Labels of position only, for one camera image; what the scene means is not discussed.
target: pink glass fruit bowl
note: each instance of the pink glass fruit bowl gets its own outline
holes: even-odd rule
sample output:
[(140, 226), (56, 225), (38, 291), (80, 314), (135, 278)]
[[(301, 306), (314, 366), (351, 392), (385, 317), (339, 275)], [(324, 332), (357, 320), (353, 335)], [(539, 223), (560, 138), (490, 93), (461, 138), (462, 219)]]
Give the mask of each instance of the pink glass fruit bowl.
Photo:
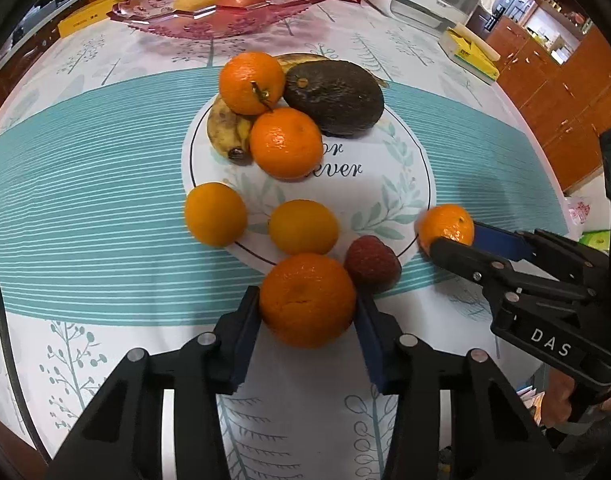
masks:
[(247, 34), (276, 23), (323, 0), (265, 0), (248, 7), (210, 6), (189, 12), (173, 9), (174, 0), (125, 0), (108, 12), (111, 20), (145, 32), (213, 40)]

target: tree pattern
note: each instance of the tree pattern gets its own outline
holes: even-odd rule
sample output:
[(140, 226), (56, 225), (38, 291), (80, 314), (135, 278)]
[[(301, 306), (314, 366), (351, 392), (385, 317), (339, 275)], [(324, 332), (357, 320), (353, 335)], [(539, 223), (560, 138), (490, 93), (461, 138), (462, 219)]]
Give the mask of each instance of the tree pattern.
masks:
[(318, 54), (329, 59), (338, 59), (339, 54), (333, 48), (325, 46), (323, 43), (305, 43), (305, 46), (310, 49), (310, 54)]
[(173, 63), (202, 61), (210, 67), (217, 58), (225, 63), (246, 50), (245, 40), (237, 36), (221, 40), (186, 40), (178, 44), (171, 59)]
[(76, 54), (70, 56), (65, 63), (56, 71), (56, 73), (65, 72), (72, 73), (79, 63), (87, 63), (98, 55), (98, 51), (105, 45), (105, 37), (100, 34), (98, 38), (92, 38), (85, 41)]
[(299, 473), (301, 464), (294, 463), (292, 454), (279, 444), (287, 437), (252, 430), (271, 424), (266, 416), (253, 412), (262, 401), (257, 397), (237, 399), (220, 396), (218, 410), (221, 434), (232, 480), (296, 480), (303, 478)]
[(492, 313), (490, 304), (485, 299), (481, 287), (463, 278), (447, 280), (437, 285), (439, 291), (445, 294), (450, 303), (462, 316), (475, 321), (490, 321)]
[(60, 348), (47, 346), (47, 359), (58, 361), (63, 366), (39, 365), (42, 372), (48, 375), (50, 384), (61, 384), (66, 396), (76, 398), (74, 405), (68, 403), (61, 396), (50, 396), (48, 403), (54, 411), (50, 416), (54, 418), (57, 428), (72, 428), (72, 423), (79, 417), (85, 406), (94, 396), (103, 381), (97, 381), (92, 376), (85, 379), (83, 368), (90, 365), (97, 368), (106, 364), (108, 358), (96, 353), (93, 349), (99, 346), (92, 332), (86, 332), (85, 327), (73, 322), (51, 321), (50, 330), (56, 334), (60, 341)]
[(400, 76), (399, 70), (393, 66), (392, 61), (381, 54), (371, 42), (361, 34), (354, 34), (351, 38), (354, 45), (353, 50), (357, 52), (357, 57), (361, 60), (361, 66), (373, 74), (394, 81), (392, 76)]
[(397, 396), (382, 396), (373, 384), (367, 401), (357, 395), (345, 398), (345, 407), (361, 415), (354, 424), (354, 433), (358, 436), (354, 441), (354, 449), (359, 452), (354, 458), (359, 466), (355, 470), (357, 477), (365, 480), (379, 480), (383, 477), (398, 399)]
[(450, 78), (451, 81), (454, 81), (455, 83), (457, 83), (457, 85), (465, 88), (468, 92), (470, 92), (470, 95), (477, 102), (479, 108), (483, 108), (483, 104), (473, 91), (473, 85), (472, 83), (470, 83), (470, 78), (467, 70), (458, 66), (456, 63), (450, 62), (449, 64), (444, 65), (443, 72), (445, 73), (445, 75), (448, 76), (448, 78)]
[(397, 31), (388, 30), (387, 35), (396, 44), (396, 50), (398, 50), (402, 54), (416, 57), (425, 66), (434, 63), (434, 60), (431, 57), (426, 56), (425, 51), (423, 51), (421, 47), (408, 40), (407, 38), (404, 38)]

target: screw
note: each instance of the screw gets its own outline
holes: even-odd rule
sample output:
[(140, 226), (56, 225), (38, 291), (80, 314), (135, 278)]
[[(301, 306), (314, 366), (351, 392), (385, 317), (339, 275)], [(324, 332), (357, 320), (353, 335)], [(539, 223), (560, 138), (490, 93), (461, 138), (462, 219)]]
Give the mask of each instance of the screw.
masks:
[(140, 361), (141, 359), (143, 359), (144, 356), (145, 350), (143, 350), (142, 348), (132, 348), (127, 353), (127, 358), (130, 359), (130, 361), (132, 361), (133, 363)]
[(399, 343), (401, 343), (403, 346), (413, 347), (413, 346), (418, 345), (419, 340), (415, 335), (402, 334), (399, 337)]
[(216, 342), (216, 334), (214, 332), (204, 332), (199, 334), (196, 342), (201, 346), (210, 346)]
[(475, 348), (470, 352), (472, 359), (474, 359), (477, 363), (484, 363), (488, 360), (488, 353), (485, 350), (481, 350), (480, 348)]
[(515, 292), (506, 292), (505, 293), (505, 298), (510, 303), (516, 303), (519, 300), (519, 295), (517, 293), (515, 293)]

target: leaf pattern on plate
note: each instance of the leaf pattern on plate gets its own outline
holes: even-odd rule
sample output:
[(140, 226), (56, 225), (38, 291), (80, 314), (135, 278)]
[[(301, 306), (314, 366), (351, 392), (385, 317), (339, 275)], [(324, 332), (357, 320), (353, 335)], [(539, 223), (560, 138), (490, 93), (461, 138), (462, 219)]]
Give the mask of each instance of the leaf pattern on plate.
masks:
[(399, 139), (390, 121), (381, 120), (377, 127), (387, 134), (383, 142), (390, 156), (401, 166), (401, 172), (397, 184), (387, 176), (381, 176), (381, 201), (372, 204), (366, 215), (363, 211), (354, 213), (350, 227), (357, 233), (374, 233), (387, 240), (404, 240), (405, 235), (397, 227), (415, 221), (426, 202), (419, 199), (421, 191), (416, 189), (416, 178), (410, 171), (414, 165), (413, 152)]
[(227, 177), (223, 179), (223, 183), (239, 193), (248, 209), (248, 217), (254, 219), (253, 222), (248, 224), (248, 231), (267, 236), (268, 219), (272, 215), (272, 211), (285, 202), (285, 192), (280, 184), (271, 176), (267, 176), (263, 184), (257, 185), (246, 173), (233, 168), (217, 152), (214, 152), (212, 157), (218, 162), (220, 162), (218, 159), (225, 161), (228, 169), (226, 170)]

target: banana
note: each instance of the banana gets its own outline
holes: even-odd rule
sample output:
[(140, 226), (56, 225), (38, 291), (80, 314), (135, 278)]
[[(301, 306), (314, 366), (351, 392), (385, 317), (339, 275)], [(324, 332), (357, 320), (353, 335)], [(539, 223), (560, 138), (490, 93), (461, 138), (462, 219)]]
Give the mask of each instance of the banana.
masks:
[[(299, 65), (301, 63), (307, 63), (309, 61), (324, 61), (324, 60), (330, 59), (329, 57), (320, 56), (319, 54), (282, 54), (281, 56), (274, 56), (274, 57), (281, 65), (281, 68), (283, 69), (283, 73), (285, 74), (287, 74), (287, 71), (290, 70), (292, 67)], [(369, 70), (366, 70), (366, 72), (369, 72), (372, 75), (372, 77), (375, 78), (379, 86), (381, 86), (382, 88), (389, 87), (387, 81), (384, 81), (380, 77), (375, 76)]]
[(220, 155), (232, 162), (244, 162), (250, 153), (252, 121), (235, 114), (219, 95), (207, 117), (207, 137)]

